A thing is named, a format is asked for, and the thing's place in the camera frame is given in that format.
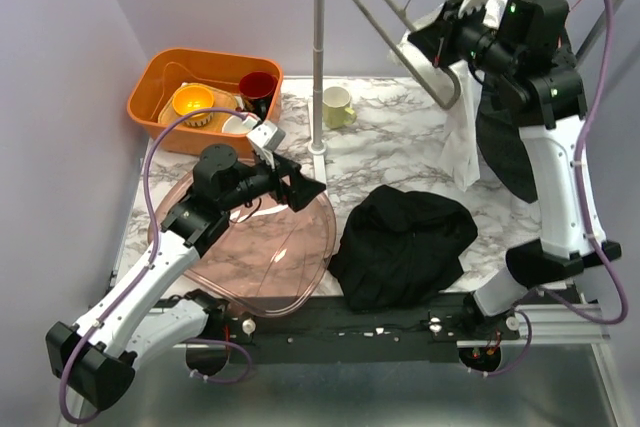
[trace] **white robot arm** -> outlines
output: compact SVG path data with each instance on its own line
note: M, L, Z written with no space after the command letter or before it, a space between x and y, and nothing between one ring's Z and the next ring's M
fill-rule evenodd
M483 25L484 2L447 0L430 25L408 36L432 63L448 67L464 60L497 79L497 95L518 127L533 170L542 234L509 249L507 268L473 293L479 321L512 308L534 287L602 265L594 239L609 260L621 255L596 214L584 150L576 158L587 107L575 60L558 49L567 2L509 0L498 29ZM583 218L577 169L590 219Z
M162 223L155 258L150 259L153 249L148 249L72 326L58 322L49 330L53 373L99 411L124 394L140 365L200 335L212 305L222 306L213 301L203 307L187 299L160 316L145 318L167 288L227 230L232 209L269 194L299 211L325 190L324 184L304 177L299 164L273 152L283 137L268 121L254 128L248 134L256 152L252 166L240 162L228 145L206 148L193 169L193 184ZM72 352L81 345L74 358Z

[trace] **black towel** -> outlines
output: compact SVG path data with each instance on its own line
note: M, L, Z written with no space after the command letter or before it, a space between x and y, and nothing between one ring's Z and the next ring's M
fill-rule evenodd
M560 39L562 47L556 52L555 61L575 67L578 61L571 51L566 29ZM531 204L538 200L538 192L527 150L520 140L518 128L511 122L511 113L500 102L496 92L497 80L486 74L484 82L476 117L478 148L509 192Z
M353 310L411 306L462 275L458 256L477 235L458 202L382 185L349 215L329 272Z

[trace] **cable clip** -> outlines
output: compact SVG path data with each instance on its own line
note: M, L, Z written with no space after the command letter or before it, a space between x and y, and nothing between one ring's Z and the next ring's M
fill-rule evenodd
M600 240L602 238L602 234L600 233L595 233L595 232L585 232L584 233L584 238L588 239L588 240Z

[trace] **marble countertop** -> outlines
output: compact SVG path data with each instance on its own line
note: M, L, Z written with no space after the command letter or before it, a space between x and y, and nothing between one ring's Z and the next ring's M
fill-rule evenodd
M478 238L462 254L464 275L450 291L475 290L504 266L508 247L539 235L539 212L511 195L481 162L481 179L466 192L437 166L443 146L445 113L413 80L326 79L326 86L342 85L353 98L358 114L348 127L330 131L327 141L327 184L334 206L338 240L351 210L381 184L400 190L433 192L463 204L478 226ZM279 126L287 137L279 151L312 175L308 105L311 79L285 79L282 84L282 115ZM154 205L195 164L188 155L158 151L154 157L150 185ZM138 260L147 247L149 216L144 206L142 182L127 226L125 245L117 267L117 279ZM167 296L197 288L184 277L167 291ZM326 273L315 295L340 294L340 287Z

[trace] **screw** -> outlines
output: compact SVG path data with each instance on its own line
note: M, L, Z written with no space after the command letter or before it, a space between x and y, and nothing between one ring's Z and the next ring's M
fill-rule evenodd
M256 331L256 323L253 319L247 319L242 323L242 331L247 335L251 335Z
M505 324L507 324L507 329L512 330L514 332L520 328L520 321L513 316L507 317Z

